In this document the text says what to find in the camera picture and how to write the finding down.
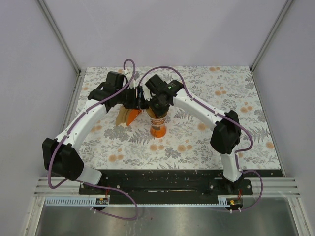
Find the brown paper coffee filter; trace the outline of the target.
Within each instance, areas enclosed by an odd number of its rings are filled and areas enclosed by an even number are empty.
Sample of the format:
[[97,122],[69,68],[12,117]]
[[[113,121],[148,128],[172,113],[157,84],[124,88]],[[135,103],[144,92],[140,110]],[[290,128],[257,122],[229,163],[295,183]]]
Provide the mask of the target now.
[[157,116],[151,108],[146,109],[146,112],[150,118],[161,119],[167,116],[168,112],[166,111],[163,115]]

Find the clear glass dripper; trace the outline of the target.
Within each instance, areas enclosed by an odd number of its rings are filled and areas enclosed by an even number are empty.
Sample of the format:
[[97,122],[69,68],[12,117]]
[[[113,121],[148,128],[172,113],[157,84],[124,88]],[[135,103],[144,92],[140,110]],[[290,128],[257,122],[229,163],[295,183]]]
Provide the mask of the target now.
[[168,124],[170,121],[170,116],[164,116],[162,118],[151,118],[150,124],[153,126],[162,126]]

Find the orange coffee filter box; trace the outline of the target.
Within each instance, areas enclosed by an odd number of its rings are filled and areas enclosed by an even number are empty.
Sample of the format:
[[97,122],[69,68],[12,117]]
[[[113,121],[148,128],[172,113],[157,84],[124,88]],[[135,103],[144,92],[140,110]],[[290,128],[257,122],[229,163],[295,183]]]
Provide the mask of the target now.
[[118,126],[122,124],[129,126],[141,113],[141,110],[126,109],[124,106],[122,106],[119,109],[118,116],[116,117],[115,125]]

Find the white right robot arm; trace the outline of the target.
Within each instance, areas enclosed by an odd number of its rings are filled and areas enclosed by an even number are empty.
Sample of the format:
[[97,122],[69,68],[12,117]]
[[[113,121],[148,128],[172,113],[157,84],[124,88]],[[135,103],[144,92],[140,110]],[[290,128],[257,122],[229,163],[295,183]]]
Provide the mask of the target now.
[[210,144],[221,156],[223,176],[227,179],[224,182],[224,189],[231,195],[240,191],[241,172],[232,154],[241,136],[237,113],[233,110],[225,113],[202,100],[197,100],[188,94],[185,84],[177,80],[167,83],[158,75],[154,75],[145,83],[145,86],[152,95],[147,102],[156,117],[163,116],[170,106],[174,106],[198,118],[210,128],[212,131]]

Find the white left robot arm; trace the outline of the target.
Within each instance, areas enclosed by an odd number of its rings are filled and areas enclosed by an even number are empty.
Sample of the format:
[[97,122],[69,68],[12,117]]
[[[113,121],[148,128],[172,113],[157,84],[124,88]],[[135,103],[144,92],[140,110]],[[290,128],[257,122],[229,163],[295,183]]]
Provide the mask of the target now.
[[96,194],[102,194],[107,183],[101,171],[86,165],[79,155],[84,142],[96,122],[111,108],[121,104],[130,110],[144,110],[145,100],[136,87],[138,72],[108,72],[106,80],[88,95],[84,107],[69,126],[56,138],[46,138],[42,143],[44,167],[48,176],[56,174],[66,180],[90,184]]

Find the orange glass carafe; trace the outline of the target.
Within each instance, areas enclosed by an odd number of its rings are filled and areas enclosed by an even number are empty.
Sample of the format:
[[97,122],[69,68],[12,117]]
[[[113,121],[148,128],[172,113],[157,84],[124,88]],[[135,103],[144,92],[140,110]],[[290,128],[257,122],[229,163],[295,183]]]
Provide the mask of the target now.
[[154,138],[161,138],[166,134],[166,125],[153,126],[150,127],[150,133]]

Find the floral patterned tablecloth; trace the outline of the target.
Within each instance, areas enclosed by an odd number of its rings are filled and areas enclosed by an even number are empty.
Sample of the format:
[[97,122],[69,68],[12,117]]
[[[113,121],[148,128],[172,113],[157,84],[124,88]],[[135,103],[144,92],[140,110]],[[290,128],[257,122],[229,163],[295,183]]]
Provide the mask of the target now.
[[[243,169],[281,165],[250,69],[247,66],[177,66],[158,69],[164,81],[184,80],[191,94],[225,112],[234,110],[245,128],[238,146]],[[96,169],[220,169],[210,144],[211,130],[182,109],[170,107],[166,134],[154,138],[150,118],[141,113],[129,126],[115,125],[119,106],[98,120],[79,155]]]

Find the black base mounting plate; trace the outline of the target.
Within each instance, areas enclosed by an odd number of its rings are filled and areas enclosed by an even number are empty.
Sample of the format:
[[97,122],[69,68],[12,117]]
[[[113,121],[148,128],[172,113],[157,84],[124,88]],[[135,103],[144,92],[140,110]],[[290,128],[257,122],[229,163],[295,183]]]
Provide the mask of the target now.
[[103,170],[101,188],[86,184],[79,187],[80,195],[121,195],[114,188],[134,196],[149,193],[166,193],[175,196],[251,196],[253,185],[250,178],[283,177],[281,170],[257,170],[241,175],[235,183],[223,177],[222,170]]

